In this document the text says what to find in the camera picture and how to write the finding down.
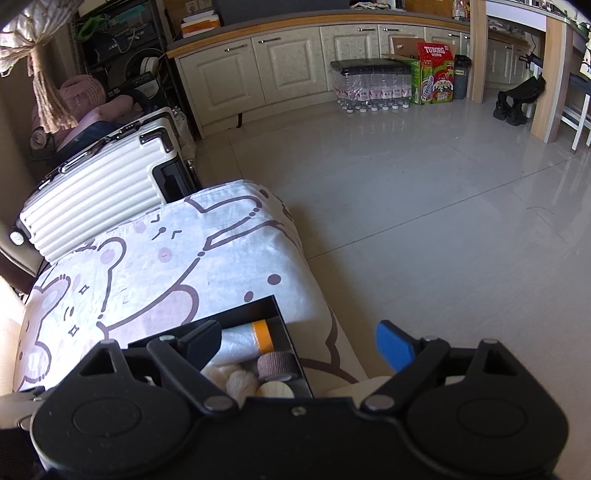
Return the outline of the plastic roll with orange cap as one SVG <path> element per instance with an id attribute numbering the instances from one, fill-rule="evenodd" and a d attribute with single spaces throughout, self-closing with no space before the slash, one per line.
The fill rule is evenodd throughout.
<path id="1" fill-rule="evenodd" d="M 246 323 L 221 331 L 221 346 L 211 359 L 213 366 L 240 364 L 274 351 L 266 320 Z"/>

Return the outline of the cream fluffy plush toy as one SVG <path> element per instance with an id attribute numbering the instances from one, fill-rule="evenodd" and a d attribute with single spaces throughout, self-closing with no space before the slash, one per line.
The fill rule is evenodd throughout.
<path id="1" fill-rule="evenodd" d="M 259 390 L 259 378 L 256 374 L 245 370 L 239 364 L 222 366 L 209 364 L 200 373 L 215 387 L 231 396 L 239 407 L 243 406 L 247 398 L 256 396 Z"/>

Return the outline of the brown bandage tape roll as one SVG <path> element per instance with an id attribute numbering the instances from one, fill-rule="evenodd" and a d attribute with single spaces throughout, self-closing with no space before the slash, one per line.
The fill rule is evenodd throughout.
<path id="1" fill-rule="evenodd" d="M 290 382 L 300 377 L 300 369 L 294 354 L 276 351 L 263 354 L 256 362 L 259 379 L 263 382 Z"/>

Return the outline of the black open box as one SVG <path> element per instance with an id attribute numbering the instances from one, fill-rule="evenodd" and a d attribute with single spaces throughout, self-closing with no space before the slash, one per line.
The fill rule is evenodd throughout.
<path id="1" fill-rule="evenodd" d="M 213 314 L 207 318 L 187 323 L 179 327 L 159 332 L 157 334 L 148 336 L 144 339 L 137 340 L 131 343 L 127 349 L 124 350 L 126 359 L 137 360 L 139 365 L 132 369 L 141 375 L 153 378 L 158 386 L 165 387 L 162 383 L 162 378 L 158 368 L 155 366 L 153 360 L 150 358 L 146 345 L 147 343 L 157 338 L 161 334 L 172 333 L 174 336 L 180 337 L 191 329 L 190 324 L 197 322 L 204 322 L 208 320 L 214 320 L 221 325 L 221 331 L 223 329 L 232 328 L 246 323 L 252 323 L 259 320 L 266 320 L 267 325 L 270 327 L 271 337 L 273 338 L 274 352 L 286 351 L 294 354 L 297 359 L 297 365 L 300 369 L 300 377 L 297 379 L 286 382 L 287 385 L 294 391 L 294 399 L 311 399 L 312 392 L 311 386 L 308 384 L 307 376 L 304 374 L 304 368 L 301 366 L 301 360 L 297 356 L 297 350 L 294 347 L 294 341 L 291 340 L 290 333 L 287 331 L 287 324 L 283 320 L 283 314 L 280 312 L 280 307 L 277 305 L 276 299 L 273 296 L 269 296 L 260 300 L 256 300 L 252 303 L 232 308 L 221 313 Z M 251 371 L 256 374 L 259 378 L 256 368 L 257 359 L 250 360 L 247 362 L 240 363 L 243 368 L 247 371 Z"/>

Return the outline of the bear print bed sheet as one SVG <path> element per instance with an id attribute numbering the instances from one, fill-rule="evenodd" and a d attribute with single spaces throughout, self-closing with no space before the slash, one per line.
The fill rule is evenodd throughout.
<path id="1" fill-rule="evenodd" d="M 151 209 L 47 267 L 25 305 L 10 387 L 55 386 L 103 339 L 126 346 L 266 297 L 312 392 L 366 379 L 290 210 L 237 180 Z"/>

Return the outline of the white ribbed suitcase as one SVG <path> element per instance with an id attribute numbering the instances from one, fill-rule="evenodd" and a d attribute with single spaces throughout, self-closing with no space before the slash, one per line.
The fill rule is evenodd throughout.
<path id="1" fill-rule="evenodd" d="M 161 108 L 94 142 L 48 174 L 9 239 L 54 263 L 97 235 L 200 189 L 182 111 Z"/>

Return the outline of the black object on floor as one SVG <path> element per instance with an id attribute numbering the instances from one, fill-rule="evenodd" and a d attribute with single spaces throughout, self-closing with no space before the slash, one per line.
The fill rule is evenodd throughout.
<path id="1" fill-rule="evenodd" d="M 531 105 L 546 89 L 546 80 L 542 75 L 532 76 L 518 86 L 508 90 L 499 91 L 493 112 L 497 120 L 506 121 L 512 126 L 521 126 L 527 123 L 524 105 Z"/>

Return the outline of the pink plush pillow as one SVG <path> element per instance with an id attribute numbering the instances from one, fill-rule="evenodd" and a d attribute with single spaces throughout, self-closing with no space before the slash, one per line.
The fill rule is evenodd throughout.
<path id="1" fill-rule="evenodd" d="M 59 93 L 78 125 L 72 129 L 61 129 L 54 134 L 46 133 L 41 127 L 37 107 L 34 107 L 29 138 L 29 147 L 34 152 L 60 151 L 97 122 L 122 124 L 141 111 L 139 101 L 132 95 L 122 94 L 108 101 L 102 84 L 90 75 L 71 77 L 62 84 Z"/>

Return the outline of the curtain tassel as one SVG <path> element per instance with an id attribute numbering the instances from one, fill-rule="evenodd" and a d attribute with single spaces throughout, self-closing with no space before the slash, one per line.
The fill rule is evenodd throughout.
<path id="1" fill-rule="evenodd" d="M 32 78 L 39 125 L 50 134 L 76 127 L 77 120 L 47 74 L 40 44 L 30 51 L 27 65 Z"/>

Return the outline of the pack of water bottles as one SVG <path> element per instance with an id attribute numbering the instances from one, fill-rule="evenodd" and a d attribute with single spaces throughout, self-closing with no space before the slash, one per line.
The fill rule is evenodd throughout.
<path id="1" fill-rule="evenodd" d="M 336 60 L 331 63 L 332 90 L 346 113 L 410 108 L 412 67 L 395 59 Z"/>

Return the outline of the cream kitchen cabinets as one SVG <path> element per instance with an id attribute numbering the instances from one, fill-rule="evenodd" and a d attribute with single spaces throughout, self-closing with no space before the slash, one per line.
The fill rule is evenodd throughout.
<path id="1" fill-rule="evenodd" d="M 311 12 L 216 28 L 169 45 L 202 137 L 329 102 L 331 64 L 380 58 L 404 40 L 470 54 L 466 23 L 419 13 Z"/>

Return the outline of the red green carton box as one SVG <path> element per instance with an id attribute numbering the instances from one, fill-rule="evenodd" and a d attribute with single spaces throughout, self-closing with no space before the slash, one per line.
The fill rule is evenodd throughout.
<path id="1" fill-rule="evenodd" d="M 444 43 L 418 42 L 411 62 L 413 101 L 418 105 L 449 103 L 454 98 L 454 55 Z"/>

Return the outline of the black trash bin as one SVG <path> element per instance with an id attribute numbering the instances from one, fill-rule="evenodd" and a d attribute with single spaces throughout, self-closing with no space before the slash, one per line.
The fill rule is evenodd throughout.
<path id="1" fill-rule="evenodd" d="M 463 54 L 454 59 L 454 99 L 463 100 L 467 97 L 472 60 Z"/>

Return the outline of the white stool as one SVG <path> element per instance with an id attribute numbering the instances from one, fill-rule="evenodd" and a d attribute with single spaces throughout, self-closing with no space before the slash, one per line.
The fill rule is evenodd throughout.
<path id="1" fill-rule="evenodd" d="M 584 94 L 581 107 L 565 105 L 561 115 L 561 122 L 575 132 L 571 150 L 576 152 L 583 131 L 585 129 L 590 130 L 590 80 L 585 76 L 571 73 L 569 76 L 569 86 Z"/>

